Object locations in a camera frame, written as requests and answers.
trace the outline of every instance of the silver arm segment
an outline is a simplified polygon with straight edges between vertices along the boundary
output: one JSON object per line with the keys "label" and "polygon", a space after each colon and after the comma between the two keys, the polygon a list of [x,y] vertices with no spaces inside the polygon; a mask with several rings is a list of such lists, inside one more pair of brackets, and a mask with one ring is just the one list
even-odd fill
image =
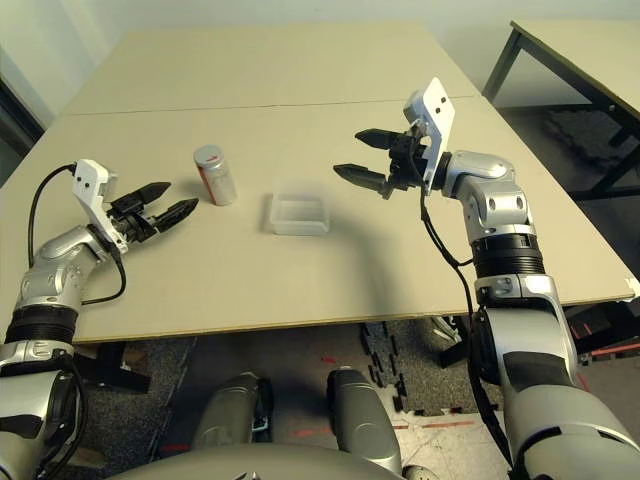
{"label": "silver arm segment", "polygon": [[[394,189],[419,187],[423,200],[441,190],[462,204],[480,305],[469,335],[471,383],[483,420],[514,465],[513,478],[637,476],[638,445],[602,402],[576,387],[576,349],[513,166],[493,155],[445,151],[455,111],[437,79],[411,96],[404,114],[410,124],[404,133],[374,128],[356,134],[389,151],[388,177],[353,164],[334,170],[385,199]],[[437,242],[424,205],[421,213]],[[460,267],[446,248],[438,250]],[[502,387],[508,448],[478,376]]]}
{"label": "silver arm segment", "polygon": [[[606,405],[575,385],[575,346],[541,256],[538,271],[531,272],[538,263],[535,255],[512,256],[513,242],[532,241],[537,250],[531,212],[513,167],[497,157],[454,152],[442,194],[463,206],[478,274],[475,291],[483,307],[480,328],[493,350],[484,356],[493,358],[498,374],[488,379],[504,395],[516,472],[563,479],[637,474],[638,445]],[[505,240],[509,245],[501,247]]]}
{"label": "silver arm segment", "polygon": [[93,160],[78,160],[73,171],[72,191],[90,225],[59,235],[36,253],[20,283],[5,343],[0,345],[0,479],[33,478],[40,462],[51,460],[84,424],[84,406],[83,415],[78,418],[78,414],[86,396],[72,363],[72,342],[84,286],[93,269],[113,257],[122,287],[115,295],[84,304],[116,298],[125,286],[120,256],[128,251],[128,243],[168,230],[198,202],[183,200],[159,216],[148,216],[144,205],[170,185],[156,182],[114,200],[105,211],[116,175]]}

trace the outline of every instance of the black cable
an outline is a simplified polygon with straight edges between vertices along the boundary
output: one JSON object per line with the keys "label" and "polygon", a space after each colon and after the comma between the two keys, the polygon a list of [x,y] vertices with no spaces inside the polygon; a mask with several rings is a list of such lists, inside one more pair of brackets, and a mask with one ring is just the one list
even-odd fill
{"label": "black cable", "polygon": [[504,456],[505,460],[510,466],[513,466],[511,461],[511,455],[509,453],[509,443],[507,441],[507,437],[502,431],[502,427],[498,422],[498,418],[496,417],[495,412],[491,406],[491,402],[489,401],[489,397],[487,392],[485,391],[482,383],[480,382],[480,372],[477,369],[477,366],[473,362],[472,352],[472,337],[473,337],[473,329],[474,329],[474,317],[473,317],[473,302],[471,301],[471,291],[469,289],[469,284],[467,283],[467,279],[464,278],[464,275],[460,271],[460,267],[464,265],[470,264],[473,259],[467,260],[465,262],[459,262],[456,258],[447,250],[444,245],[444,242],[440,239],[438,232],[436,232],[435,227],[433,226],[433,222],[431,221],[431,216],[429,215],[429,211],[427,210],[427,206],[425,203],[425,199],[427,196],[427,186],[420,177],[418,173],[418,169],[413,162],[413,151],[415,150],[416,140],[412,142],[409,147],[409,164],[413,170],[416,178],[420,179],[420,218],[424,223],[424,226],[431,238],[431,241],[438,249],[442,257],[449,264],[451,268],[456,272],[458,278],[462,282],[462,287],[464,288],[464,295],[467,301],[467,314],[469,315],[469,335],[467,335],[467,369],[469,374],[469,383],[471,384],[471,391],[473,392],[473,398],[478,407],[478,412],[480,413],[480,417],[482,421],[489,430],[491,437],[494,442],[498,446],[498,449]]}
{"label": "black cable", "polygon": [[124,271],[124,264],[122,263],[122,257],[120,256],[120,250],[118,250],[118,247],[116,247],[115,244],[113,243],[109,244],[108,250],[109,250],[109,253],[111,254],[111,257],[113,258],[113,261],[116,264],[116,267],[118,268],[118,272],[120,273],[120,290],[118,290],[113,295],[109,295],[108,297],[94,298],[92,300],[83,300],[82,305],[93,305],[96,303],[103,303],[103,302],[108,302],[110,300],[114,300],[118,298],[120,295],[122,295],[127,288],[127,274]]}
{"label": "black cable", "polygon": [[29,260],[29,268],[33,267],[33,223],[36,218],[36,208],[38,206],[40,195],[42,194],[44,187],[47,186],[47,183],[49,183],[53,177],[55,177],[59,173],[64,172],[65,170],[73,173],[75,171],[75,168],[76,166],[73,164],[62,165],[61,167],[56,168],[53,172],[44,177],[44,180],[42,180],[40,185],[38,185],[36,193],[33,195],[33,200],[31,200],[31,209],[29,210],[29,225],[27,227],[27,258]]}
{"label": "black cable", "polygon": [[69,365],[71,371],[73,372],[73,378],[76,382],[76,388],[78,389],[78,395],[80,396],[80,422],[78,423],[78,428],[76,429],[76,437],[73,439],[69,448],[62,456],[58,464],[51,469],[50,472],[44,472],[44,478],[52,479],[55,478],[56,475],[60,473],[60,470],[64,468],[64,466],[69,462],[73,454],[78,449],[80,445],[80,441],[84,436],[84,431],[87,427],[87,419],[89,417],[89,405],[87,401],[87,390],[82,381],[82,377],[80,376],[80,372],[78,372],[78,367],[73,362],[73,358],[69,359]]}

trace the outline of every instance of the beige tabletop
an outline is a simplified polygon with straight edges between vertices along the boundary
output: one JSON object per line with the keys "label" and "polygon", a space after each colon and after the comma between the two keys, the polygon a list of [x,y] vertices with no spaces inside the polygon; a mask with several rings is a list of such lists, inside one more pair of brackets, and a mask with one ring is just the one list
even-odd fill
{"label": "beige tabletop", "polygon": [[640,119],[640,22],[514,20],[511,25]]}
{"label": "beige tabletop", "polygon": [[[562,301],[633,296],[627,284],[632,274],[493,107],[480,97],[454,104],[449,148],[498,154],[516,166]],[[369,127],[401,130],[402,106],[390,101],[60,118],[0,190],[0,329],[9,322],[26,268],[26,220],[36,184],[54,167],[79,158],[116,170],[118,194],[151,181],[173,182],[152,213],[185,197],[201,202],[172,231],[131,249],[124,257],[126,293],[83,307],[77,341],[464,311],[459,280],[419,221],[418,191],[395,192],[384,201],[332,171],[345,162],[385,171],[385,152],[353,134]],[[228,207],[207,201],[191,160],[194,149],[210,142],[224,149],[239,191],[237,203]],[[269,231],[270,194],[287,179],[324,185],[332,203],[327,236]],[[468,258],[458,203],[435,193],[429,206],[444,242],[459,259]],[[42,198],[36,245],[85,222],[70,179],[56,179]],[[473,280],[473,267],[465,274]],[[117,288],[116,269],[103,266],[86,295]]]}
{"label": "beige tabletop", "polygon": [[404,101],[435,75],[451,97],[478,95],[418,22],[143,31],[64,113]]}

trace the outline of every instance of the silver can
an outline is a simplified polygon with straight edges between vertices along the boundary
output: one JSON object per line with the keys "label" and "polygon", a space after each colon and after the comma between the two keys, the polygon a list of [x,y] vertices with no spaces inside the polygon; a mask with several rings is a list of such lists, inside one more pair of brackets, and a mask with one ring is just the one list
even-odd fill
{"label": "silver can", "polygon": [[229,205],[237,197],[229,165],[222,150],[216,145],[205,145],[193,153],[200,177],[211,201],[216,205]]}

